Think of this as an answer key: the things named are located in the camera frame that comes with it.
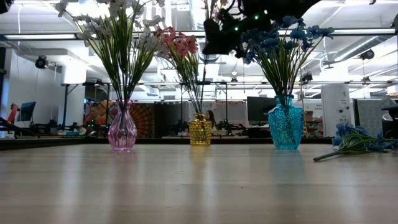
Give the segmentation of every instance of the yellow glass vase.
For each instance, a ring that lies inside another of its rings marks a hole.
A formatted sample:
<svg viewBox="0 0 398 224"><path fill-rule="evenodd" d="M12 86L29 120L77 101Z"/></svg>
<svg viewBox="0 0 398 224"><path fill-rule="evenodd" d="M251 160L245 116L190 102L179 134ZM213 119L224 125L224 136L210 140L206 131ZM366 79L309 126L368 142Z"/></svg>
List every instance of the yellow glass vase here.
<svg viewBox="0 0 398 224"><path fill-rule="evenodd" d="M195 120L189 122L192 146L209 146L211 141L211 122L202 113L195 114Z"/></svg>

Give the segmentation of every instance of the vase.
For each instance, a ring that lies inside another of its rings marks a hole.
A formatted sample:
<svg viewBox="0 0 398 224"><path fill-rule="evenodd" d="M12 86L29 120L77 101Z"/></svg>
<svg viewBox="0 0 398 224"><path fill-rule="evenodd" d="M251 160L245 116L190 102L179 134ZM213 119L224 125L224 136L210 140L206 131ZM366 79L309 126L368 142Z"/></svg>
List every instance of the vase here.
<svg viewBox="0 0 398 224"><path fill-rule="evenodd" d="M211 122L206 115L195 114L195 120L189 122L190 140L192 146L209 146L211 141Z"/></svg>
<svg viewBox="0 0 398 224"><path fill-rule="evenodd" d="M129 152L136 143L138 134L129 112L131 102L118 100L116 104L118 113L109 127L108 141L113 150Z"/></svg>
<svg viewBox="0 0 398 224"><path fill-rule="evenodd" d="M272 141L277 149L296 150L303 135L304 113L292 106L293 95L275 96L277 106L268 112Z"/></svg>

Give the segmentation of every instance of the computer monitor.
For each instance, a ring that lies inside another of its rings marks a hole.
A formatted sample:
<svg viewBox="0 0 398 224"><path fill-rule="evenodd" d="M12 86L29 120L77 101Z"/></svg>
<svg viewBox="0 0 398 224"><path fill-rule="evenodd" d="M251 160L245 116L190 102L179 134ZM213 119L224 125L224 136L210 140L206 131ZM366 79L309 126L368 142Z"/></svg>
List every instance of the computer monitor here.
<svg viewBox="0 0 398 224"><path fill-rule="evenodd" d="M247 102L249 123L268 123L268 111L276 107L276 100L274 98L248 96Z"/></svg>
<svg viewBox="0 0 398 224"><path fill-rule="evenodd" d="M35 105L36 102L21 104L17 121L31 121Z"/></svg>

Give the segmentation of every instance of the desk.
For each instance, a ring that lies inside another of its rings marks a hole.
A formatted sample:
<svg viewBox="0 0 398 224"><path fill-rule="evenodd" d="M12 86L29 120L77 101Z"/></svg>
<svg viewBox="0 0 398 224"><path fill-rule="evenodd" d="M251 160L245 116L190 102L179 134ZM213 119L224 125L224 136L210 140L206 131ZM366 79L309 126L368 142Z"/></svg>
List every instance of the desk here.
<svg viewBox="0 0 398 224"><path fill-rule="evenodd" d="M0 152L4 224L398 223L397 157L330 145L108 144Z"/></svg>
<svg viewBox="0 0 398 224"><path fill-rule="evenodd" d="M164 136L162 139L185 139L189 138L189 136ZM212 136L212 139L246 139L247 136Z"/></svg>

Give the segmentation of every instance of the pink glass vase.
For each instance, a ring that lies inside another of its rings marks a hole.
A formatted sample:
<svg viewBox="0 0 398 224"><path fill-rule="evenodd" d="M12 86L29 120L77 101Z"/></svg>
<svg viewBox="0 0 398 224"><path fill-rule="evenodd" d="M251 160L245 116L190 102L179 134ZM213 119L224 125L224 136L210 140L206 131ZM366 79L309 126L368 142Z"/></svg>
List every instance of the pink glass vase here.
<svg viewBox="0 0 398 224"><path fill-rule="evenodd" d="M115 151L131 151L136 143L137 128L131 118L131 102L118 100L118 114L114 117L108 131L108 141Z"/></svg>

